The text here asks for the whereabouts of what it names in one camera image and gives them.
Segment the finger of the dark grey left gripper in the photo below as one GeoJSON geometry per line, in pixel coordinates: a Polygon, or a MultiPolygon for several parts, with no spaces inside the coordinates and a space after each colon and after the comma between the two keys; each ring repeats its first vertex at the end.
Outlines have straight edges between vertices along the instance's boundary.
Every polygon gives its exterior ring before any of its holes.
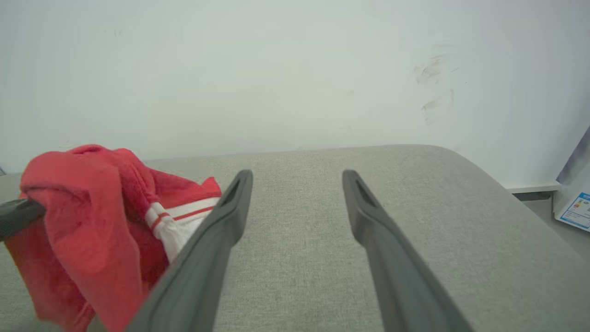
{"type": "Polygon", "coordinates": [[[16,236],[34,221],[43,217],[46,209],[38,202],[21,198],[0,205],[0,241],[16,236]]]}

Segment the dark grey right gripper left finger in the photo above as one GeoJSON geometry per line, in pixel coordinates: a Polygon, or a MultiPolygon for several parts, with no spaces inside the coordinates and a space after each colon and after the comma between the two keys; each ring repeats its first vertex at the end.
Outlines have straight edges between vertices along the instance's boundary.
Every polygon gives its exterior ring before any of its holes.
{"type": "Polygon", "coordinates": [[[213,330],[230,251],[244,234],[252,187],[252,171],[238,172],[160,278],[128,332],[213,330]]]}

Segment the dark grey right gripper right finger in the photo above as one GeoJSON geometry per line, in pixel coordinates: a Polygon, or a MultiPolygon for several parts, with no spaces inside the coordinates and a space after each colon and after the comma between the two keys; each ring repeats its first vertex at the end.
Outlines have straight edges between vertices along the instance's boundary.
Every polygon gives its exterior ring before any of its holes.
{"type": "Polygon", "coordinates": [[[355,170],[342,173],[351,232],[366,250],[386,332],[471,332],[472,326],[355,170]]]}

